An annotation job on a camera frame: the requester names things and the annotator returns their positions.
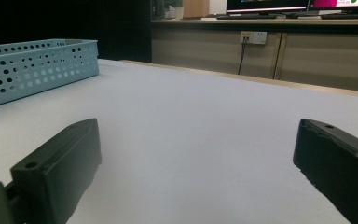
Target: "computer monitor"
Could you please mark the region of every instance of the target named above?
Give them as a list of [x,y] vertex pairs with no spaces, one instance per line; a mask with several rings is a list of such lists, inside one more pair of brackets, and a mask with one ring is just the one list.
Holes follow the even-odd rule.
[[306,11],[309,0],[227,0],[227,14]]
[[343,10],[358,13],[358,0],[310,0],[310,10]]

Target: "power socket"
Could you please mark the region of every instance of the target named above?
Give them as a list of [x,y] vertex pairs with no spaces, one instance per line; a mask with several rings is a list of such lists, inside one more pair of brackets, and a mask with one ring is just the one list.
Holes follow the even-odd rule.
[[243,43],[243,40],[246,37],[248,38],[246,40],[247,44],[265,45],[267,41],[267,32],[241,31],[240,43]]

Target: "light blue basket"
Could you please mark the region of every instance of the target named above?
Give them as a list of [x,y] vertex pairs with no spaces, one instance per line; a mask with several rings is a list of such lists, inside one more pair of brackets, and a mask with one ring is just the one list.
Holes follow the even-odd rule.
[[96,40],[0,45],[0,104],[99,74]]

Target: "wooden panel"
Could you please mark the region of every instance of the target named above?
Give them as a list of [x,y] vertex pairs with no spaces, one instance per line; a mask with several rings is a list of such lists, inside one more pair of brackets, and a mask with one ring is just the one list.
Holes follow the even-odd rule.
[[[241,74],[273,78],[277,33],[266,45],[247,45]],[[241,59],[237,31],[152,30],[153,63],[237,74]]]
[[209,14],[209,0],[183,0],[183,17],[203,17]]
[[276,78],[358,91],[358,35],[288,34]]

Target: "white table surface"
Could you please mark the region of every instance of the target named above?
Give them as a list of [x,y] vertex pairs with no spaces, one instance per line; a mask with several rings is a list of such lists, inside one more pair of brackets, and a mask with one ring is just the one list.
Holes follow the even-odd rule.
[[349,223],[292,162],[300,119],[358,137],[358,96],[139,64],[0,105],[0,181],[66,126],[103,152],[69,224]]

